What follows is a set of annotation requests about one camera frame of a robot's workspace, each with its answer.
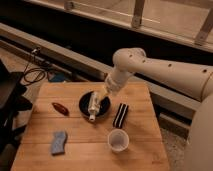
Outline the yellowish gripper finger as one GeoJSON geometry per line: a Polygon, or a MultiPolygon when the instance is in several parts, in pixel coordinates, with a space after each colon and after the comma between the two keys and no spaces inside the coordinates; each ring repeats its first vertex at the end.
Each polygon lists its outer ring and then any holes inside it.
{"type": "Polygon", "coordinates": [[[109,91],[105,87],[102,87],[99,91],[99,99],[103,100],[108,95],[109,95],[109,91]]]}

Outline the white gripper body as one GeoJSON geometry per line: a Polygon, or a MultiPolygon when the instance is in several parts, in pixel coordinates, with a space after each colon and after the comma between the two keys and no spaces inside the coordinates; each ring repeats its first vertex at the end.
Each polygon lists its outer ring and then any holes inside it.
{"type": "Polygon", "coordinates": [[[109,94],[116,95],[127,83],[130,73],[113,68],[105,79],[105,87],[109,94]]]}

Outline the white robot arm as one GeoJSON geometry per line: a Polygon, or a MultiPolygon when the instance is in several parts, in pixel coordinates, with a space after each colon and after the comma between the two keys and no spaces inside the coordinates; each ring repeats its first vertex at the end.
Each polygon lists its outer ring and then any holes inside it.
{"type": "Polygon", "coordinates": [[[113,64],[100,99],[117,94],[133,74],[140,73],[200,102],[187,139],[183,171],[213,171],[213,66],[148,58],[142,48],[117,50],[113,64]]]}

